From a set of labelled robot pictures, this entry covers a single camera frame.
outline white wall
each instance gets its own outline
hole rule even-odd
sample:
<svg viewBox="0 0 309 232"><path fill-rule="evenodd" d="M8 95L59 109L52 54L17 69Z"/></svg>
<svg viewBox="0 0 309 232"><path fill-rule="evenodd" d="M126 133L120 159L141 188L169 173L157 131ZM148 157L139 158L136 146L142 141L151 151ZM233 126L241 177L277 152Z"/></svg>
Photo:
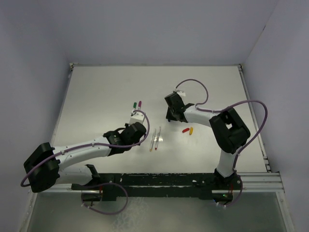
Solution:
<svg viewBox="0 0 309 232"><path fill-rule="evenodd" d="M39 0L70 62L238 64L277 0Z"/></svg>
<svg viewBox="0 0 309 232"><path fill-rule="evenodd" d="M268 106L262 136L299 232L309 227L308 62L309 1L280 0L244 64L244 75L250 97ZM263 110L255 112L261 122Z"/></svg>
<svg viewBox="0 0 309 232"><path fill-rule="evenodd" d="M68 61L34 0L0 1L0 228L17 231L27 189L24 161L50 141Z"/></svg>

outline white tabletop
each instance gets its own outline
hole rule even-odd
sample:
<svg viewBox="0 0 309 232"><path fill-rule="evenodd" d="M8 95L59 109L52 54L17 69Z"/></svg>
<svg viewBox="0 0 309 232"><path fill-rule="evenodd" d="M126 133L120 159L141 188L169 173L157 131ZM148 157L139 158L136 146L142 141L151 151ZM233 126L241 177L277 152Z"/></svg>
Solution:
<svg viewBox="0 0 309 232"><path fill-rule="evenodd" d="M182 80L194 78L209 90L204 108L223 109L245 100L246 95L236 66L230 67L74 67L53 146L71 145L99 137L128 123L134 102L142 101L142 110L150 120L150 135L141 145L123 154L91 159L77 164L94 164L100 173L212 173L220 148L206 126L168 122L164 97ZM205 100L204 89L186 82L186 103ZM253 136L256 132L249 106L235 108ZM163 142L157 151L149 151L152 133L161 126ZM193 134L182 133L193 127ZM238 172L266 172L260 144L256 139L241 154Z"/></svg>

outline pen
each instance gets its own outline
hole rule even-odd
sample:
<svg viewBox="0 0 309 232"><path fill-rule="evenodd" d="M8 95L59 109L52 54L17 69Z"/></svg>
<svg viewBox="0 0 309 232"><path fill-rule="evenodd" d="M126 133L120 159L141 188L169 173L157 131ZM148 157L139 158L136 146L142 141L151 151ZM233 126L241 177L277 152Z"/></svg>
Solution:
<svg viewBox="0 0 309 232"><path fill-rule="evenodd" d="M150 142L150 149L149 149L150 151L152 151L152 150L153 150L153 147L154 147L155 132L156 132L156 129L154 130L153 138L152 138L152 140L151 140L151 142Z"/></svg>
<svg viewBox="0 0 309 232"><path fill-rule="evenodd" d="M161 133L161 127L160 127L159 132L158 132L158 135L157 135L157 137L156 137L156 142L155 142L155 147L154 147L155 150L158 149L160 133Z"/></svg>

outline black mounting bracket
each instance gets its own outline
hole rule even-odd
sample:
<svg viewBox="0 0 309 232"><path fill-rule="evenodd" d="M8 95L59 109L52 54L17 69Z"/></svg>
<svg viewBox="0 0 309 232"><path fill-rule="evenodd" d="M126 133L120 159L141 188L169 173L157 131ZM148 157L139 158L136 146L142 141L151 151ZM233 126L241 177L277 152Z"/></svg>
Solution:
<svg viewBox="0 0 309 232"><path fill-rule="evenodd" d="M225 193L231 189L240 190L237 175L233 175L228 181L218 179L212 173L166 173L166 174L99 174L102 183L113 182L120 184L128 192L129 197L181 197L199 198L201 200L213 200L213 190L223 190ZM72 190L99 190L99 188L85 188L72 184ZM82 193L84 201L116 201L117 197L125 197L125 193L117 186L104 186L103 194Z"/></svg>

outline red marker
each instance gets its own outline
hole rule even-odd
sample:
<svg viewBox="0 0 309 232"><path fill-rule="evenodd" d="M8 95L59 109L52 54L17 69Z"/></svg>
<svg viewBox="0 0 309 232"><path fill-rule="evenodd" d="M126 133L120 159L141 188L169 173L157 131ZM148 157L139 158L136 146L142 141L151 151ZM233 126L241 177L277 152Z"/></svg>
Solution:
<svg viewBox="0 0 309 232"><path fill-rule="evenodd" d="M190 130L190 128L186 128L186 129L183 130L183 133L186 133L189 130Z"/></svg>

